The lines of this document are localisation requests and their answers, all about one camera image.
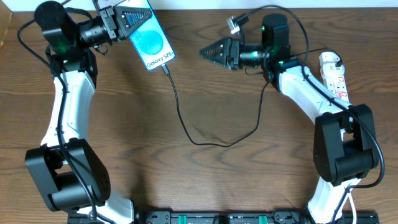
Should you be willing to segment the blue Galaxy smartphone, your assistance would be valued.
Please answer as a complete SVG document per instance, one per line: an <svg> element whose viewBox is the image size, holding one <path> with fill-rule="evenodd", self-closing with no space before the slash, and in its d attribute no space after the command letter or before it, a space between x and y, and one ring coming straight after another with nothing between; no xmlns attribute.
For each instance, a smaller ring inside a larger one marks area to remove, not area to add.
<svg viewBox="0 0 398 224"><path fill-rule="evenodd" d="M146 69L153 70L175 58L175 52L162 30L149 1L123 1L118 6L128 9L148 9L152 14L148 20L129 36Z"/></svg>

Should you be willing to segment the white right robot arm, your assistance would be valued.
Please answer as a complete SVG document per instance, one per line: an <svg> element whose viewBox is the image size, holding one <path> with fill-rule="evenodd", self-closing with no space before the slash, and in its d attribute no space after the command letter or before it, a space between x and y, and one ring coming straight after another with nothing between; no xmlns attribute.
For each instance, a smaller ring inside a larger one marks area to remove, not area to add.
<svg viewBox="0 0 398 224"><path fill-rule="evenodd" d="M373 113L367 105L352 105L345 90L342 58L333 50L320 54L321 79L304 60L291 53L289 25L283 14L262 19L259 44L244 37L222 38L200 55L230 70L261 68L278 92L293 100L314 123L313 161L320 176L306 210L287 212L293 223L376 223L375 215L345 215L343 206L373 168L385 169L376 140Z"/></svg>

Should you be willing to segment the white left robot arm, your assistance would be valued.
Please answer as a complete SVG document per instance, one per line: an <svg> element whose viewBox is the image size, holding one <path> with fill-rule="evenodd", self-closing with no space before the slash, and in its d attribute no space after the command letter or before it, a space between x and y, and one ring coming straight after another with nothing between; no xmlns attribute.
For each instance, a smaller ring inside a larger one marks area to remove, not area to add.
<svg viewBox="0 0 398 224"><path fill-rule="evenodd" d="M34 22L48 42L43 63L50 69L55 100L47 132L25 164L47 208L68 213L70 223L145 223L133 202L111 188L108 171L88 144L90 105L101 47L129 38L148 21L152 9L127 1L98 7L83 22L73 14L86 11L46 1Z"/></svg>

